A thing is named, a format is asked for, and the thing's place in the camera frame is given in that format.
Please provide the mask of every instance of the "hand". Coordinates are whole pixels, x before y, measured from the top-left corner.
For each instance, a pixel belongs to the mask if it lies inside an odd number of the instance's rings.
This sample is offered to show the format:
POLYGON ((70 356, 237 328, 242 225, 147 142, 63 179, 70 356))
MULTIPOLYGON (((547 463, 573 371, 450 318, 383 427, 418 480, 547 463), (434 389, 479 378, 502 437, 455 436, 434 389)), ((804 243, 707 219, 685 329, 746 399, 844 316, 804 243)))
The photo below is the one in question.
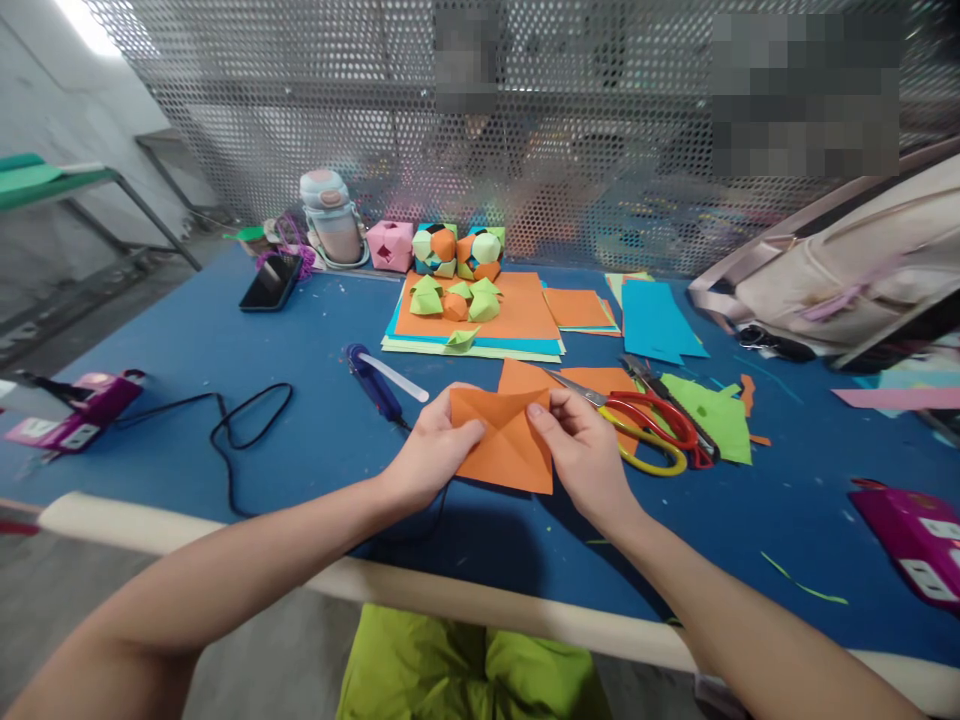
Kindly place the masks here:
POLYGON ((617 431, 590 403, 572 390, 551 390, 550 412, 534 403, 527 415, 573 504, 600 532, 642 513, 623 472, 617 431))
POLYGON ((397 491, 400 501, 410 505, 411 512, 433 502, 487 430, 479 420, 453 427, 451 388, 479 389, 466 383, 453 383, 425 405, 407 442, 381 474, 390 491, 397 491))

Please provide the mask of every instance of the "backpack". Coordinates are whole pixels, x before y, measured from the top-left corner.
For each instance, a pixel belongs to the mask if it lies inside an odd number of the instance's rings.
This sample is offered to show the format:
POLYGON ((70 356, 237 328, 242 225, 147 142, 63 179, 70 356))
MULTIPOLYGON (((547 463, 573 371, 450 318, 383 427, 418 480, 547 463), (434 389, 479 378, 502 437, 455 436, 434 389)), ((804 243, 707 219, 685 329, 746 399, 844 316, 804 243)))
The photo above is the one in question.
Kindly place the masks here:
POLYGON ((859 345, 960 287, 957 153, 960 138, 904 156, 897 177, 847 183, 711 267, 691 300, 722 325, 717 315, 833 350, 859 345), (712 290, 721 281, 732 294, 712 290))

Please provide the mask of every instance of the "pink power strip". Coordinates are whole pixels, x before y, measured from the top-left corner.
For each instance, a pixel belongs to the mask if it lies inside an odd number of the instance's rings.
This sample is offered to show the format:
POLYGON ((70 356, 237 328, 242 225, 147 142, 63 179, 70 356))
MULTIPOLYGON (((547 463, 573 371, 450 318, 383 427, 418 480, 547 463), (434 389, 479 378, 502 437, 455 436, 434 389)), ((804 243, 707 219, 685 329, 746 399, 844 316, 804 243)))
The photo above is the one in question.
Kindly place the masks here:
POLYGON ((850 499, 917 594, 960 610, 960 519, 950 506, 895 488, 852 492, 850 499))

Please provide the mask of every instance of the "perforated metal wall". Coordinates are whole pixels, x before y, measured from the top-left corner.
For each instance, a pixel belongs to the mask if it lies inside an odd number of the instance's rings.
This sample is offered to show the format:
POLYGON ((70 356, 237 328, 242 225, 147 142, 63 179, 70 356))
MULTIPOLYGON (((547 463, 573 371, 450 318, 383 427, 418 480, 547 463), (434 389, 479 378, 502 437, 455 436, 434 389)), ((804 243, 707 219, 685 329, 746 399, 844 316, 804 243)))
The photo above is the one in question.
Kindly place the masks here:
POLYGON ((901 148, 960 127, 950 3, 87 0, 222 200, 339 171, 369 221, 507 226, 511 259, 692 275, 842 182, 715 177, 712 18, 906 7, 901 148), (437 112, 438 8, 494 13, 495 107, 437 112))

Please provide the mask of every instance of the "wall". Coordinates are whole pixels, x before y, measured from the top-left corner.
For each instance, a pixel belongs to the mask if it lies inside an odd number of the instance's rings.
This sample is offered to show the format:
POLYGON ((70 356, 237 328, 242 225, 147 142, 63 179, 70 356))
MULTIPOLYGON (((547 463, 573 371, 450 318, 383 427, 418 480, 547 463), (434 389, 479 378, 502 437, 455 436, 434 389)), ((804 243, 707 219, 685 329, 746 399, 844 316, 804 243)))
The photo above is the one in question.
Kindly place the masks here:
MULTIPOLYGON (((106 163, 176 234, 184 231, 187 212, 133 141, 169 122, 122 58, 92 52, 54 0, 4 0, 0 67, 0 156, 36 152, 55 165, 106 163)), ((188 197, 215 204, 185 153, 161 158, 175 164, 188 197)), ((121 240, 165 244, 119 188, 104 186, 80 201, 121 240)), ((115 259, 56 205, 0 216, 0 249, 0 321, 115 259)))

